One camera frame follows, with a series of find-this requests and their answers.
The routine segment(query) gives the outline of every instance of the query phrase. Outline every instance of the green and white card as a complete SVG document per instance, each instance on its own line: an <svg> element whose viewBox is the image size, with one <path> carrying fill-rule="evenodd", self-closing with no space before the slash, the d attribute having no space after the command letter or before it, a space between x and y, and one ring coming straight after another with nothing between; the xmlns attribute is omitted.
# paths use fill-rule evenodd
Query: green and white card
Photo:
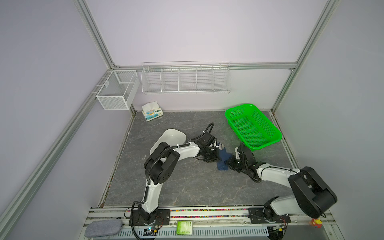
<svg viewBox="0 0 384 240"><path fill-rule="evenodd" d="M192 235L192 221L178 221L176 234Z"/></svg>

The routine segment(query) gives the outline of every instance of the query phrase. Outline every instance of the green basket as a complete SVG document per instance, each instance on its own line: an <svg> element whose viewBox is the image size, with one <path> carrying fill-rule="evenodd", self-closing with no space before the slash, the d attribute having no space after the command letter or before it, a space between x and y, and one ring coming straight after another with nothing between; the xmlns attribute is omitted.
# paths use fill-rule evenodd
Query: green basket
<svg viewBox="0 0 384 240"><path fill-rule="evenodd" d="M243 104L225 111L229 126L244 144L255 151L281 140L281 132L253 104Z"/></svg>

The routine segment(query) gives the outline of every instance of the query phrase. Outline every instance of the black mounting plate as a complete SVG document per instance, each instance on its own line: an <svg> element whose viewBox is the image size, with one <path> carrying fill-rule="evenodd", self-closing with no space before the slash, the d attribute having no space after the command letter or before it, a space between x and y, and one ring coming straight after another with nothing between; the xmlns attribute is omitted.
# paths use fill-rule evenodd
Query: black mounting plate
<svg viewBox="0 0 384 240"><path fill-rule="evenodd" d="M139 214L139 211L138 210L133 210L133 212L131 212L131 214L133 214L133 219L132 221L134 222L133 225L135 226L147 226L144 224L145 220L142 219L140 217L140 214ZM161 222L163 222L163 226L164 225L169 225L169 219L170 219L170 210L169 209L158 209L157 210L157 213L156 213L156 222L154 224L151 224L152 225L161 225Z"/></svg>
<svg viewBox="0 0 384 240"><path fill-rule="evenodd" d="M250 208L248 208L249 218L251 219L251 223L270 223L270 222L267 222L262 217L263 209L264 209L263 207L250 207ZM279 216L279 217L282 217L285 220L285 223L291 222L291 218L287 215L283 215L283 216ZM275 223L284 223L284 221L281 218L279 218L279 219L276 219Z"/></svg>

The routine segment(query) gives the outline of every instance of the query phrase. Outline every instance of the wire rack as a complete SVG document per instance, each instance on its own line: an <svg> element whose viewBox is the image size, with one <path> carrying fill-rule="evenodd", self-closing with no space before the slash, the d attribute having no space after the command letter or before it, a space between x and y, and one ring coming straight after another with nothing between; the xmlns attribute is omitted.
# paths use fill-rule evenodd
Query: wire rack
<svg viewBox="0 0 384 240"><path fill-rule="evenodd" d="M96 97L106 110L129 110L139 85L135 70L113 70Z"/></svg>
<svg viewBox="0 0 384 240"><path fill-rule="evenodd" d="M141 82L146 94L229 93L232 78L229 62L143 63Z"/></svg>

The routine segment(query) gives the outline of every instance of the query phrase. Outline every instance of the white wall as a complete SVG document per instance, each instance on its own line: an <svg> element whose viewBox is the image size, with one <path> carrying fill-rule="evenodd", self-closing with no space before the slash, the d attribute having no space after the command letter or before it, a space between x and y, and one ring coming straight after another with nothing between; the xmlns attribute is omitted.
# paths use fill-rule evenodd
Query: white wall
<svg viewBox="0 0 384 240"><path fill-rule="evenodd" d="M96 102L8 240L77 239L108 183L129 120L129 111Z"/></svg>
<svg viewBox="0 0 384 240"><path fill-rule="evenodd" d="M0 214L106 71L70 0L0 3Z"/></svg>
<svg viewBox="0 0 384 240"><path fill-rule="evenodd" d="M326 0L88 0L117 65L296 61Z"/></svg>
<svg viewBox="0 0 384 240"><path fill-rule="evenodd" d="M382 239L383 12L380 0L341 1L276 113L300 165L336 193L348 240Z"/></svg>
<svg viewBox="0 0 384 240"><path fill-rule="evenodd" d="M233 70L230 93L144 94L141 86L133 99L136 110L157 101L163 110L219 110L243 103L271 109L290 71L288 69Z"/></svg>

